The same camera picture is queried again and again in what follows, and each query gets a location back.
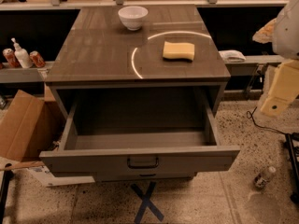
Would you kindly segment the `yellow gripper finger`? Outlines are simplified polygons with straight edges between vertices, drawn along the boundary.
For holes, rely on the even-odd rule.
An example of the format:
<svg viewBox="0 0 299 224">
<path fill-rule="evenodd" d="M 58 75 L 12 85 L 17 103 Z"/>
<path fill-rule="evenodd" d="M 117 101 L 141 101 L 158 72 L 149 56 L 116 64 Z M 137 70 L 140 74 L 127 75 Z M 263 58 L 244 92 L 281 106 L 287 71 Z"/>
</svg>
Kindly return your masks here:
<svg viewBox="0 0 299 224">
<path fill-rule="evenodd" d="M 261 113 L 279 116 L 299 95 L 299 61 L 287 60 L 274 69 L 274 76 L 261 105 Z"/>
</svg>

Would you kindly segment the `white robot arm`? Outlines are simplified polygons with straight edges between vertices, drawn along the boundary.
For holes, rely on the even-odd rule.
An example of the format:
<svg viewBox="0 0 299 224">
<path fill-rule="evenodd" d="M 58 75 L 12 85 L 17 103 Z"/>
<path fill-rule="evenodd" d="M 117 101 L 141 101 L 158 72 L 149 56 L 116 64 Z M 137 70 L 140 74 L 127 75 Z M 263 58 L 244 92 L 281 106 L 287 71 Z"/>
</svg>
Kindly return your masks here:
<svg viewBox="0 0 299 224">
<path fill-rule="evenodd" d="M 274 69 L 274 77 L 260 104 L 268 117 L 280 115 L 299 95 L 299 0 L 290 0 L 278 16 L 257 31 L 258 43 L 272 43 L 272 49 L 285 59 Z"/>
</svg>

